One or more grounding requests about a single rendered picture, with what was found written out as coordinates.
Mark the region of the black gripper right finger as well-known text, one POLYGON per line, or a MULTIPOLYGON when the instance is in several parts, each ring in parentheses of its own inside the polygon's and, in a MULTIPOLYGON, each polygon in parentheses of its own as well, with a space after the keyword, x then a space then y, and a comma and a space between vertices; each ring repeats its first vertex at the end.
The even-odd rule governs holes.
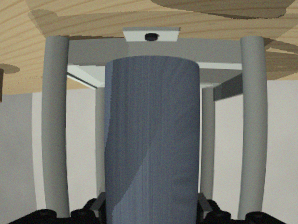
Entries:
POLYGON ((203 193, 198 193, 196 224, 286 224, 273 216, 260 212, 249 212, 245 220, 231 219, 231 214, 222 211, 217 203, 206 199, 203 193), (210 206, 211 205, 211 206, 210 206), (213 210, 212 210, 213 209, 213 210))

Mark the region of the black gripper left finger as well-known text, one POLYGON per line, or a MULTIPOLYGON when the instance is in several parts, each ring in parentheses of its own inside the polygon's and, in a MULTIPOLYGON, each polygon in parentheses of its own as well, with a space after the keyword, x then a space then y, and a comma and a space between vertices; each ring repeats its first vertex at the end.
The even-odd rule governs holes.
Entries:
POLYGON ((82 209, 73 210, 68 218, 57 218, 54 210, 41 209, 8 224, 107 224, 105 192, 88 200, 82 209))

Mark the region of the blue-grey cylinder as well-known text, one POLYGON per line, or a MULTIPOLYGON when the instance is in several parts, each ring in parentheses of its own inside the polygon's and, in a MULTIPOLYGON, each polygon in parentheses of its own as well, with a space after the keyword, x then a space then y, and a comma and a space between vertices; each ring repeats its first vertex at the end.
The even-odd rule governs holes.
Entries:
POLYGON ((199 64, 131 56, 105 64, 107 224, 196 224, 199 64))

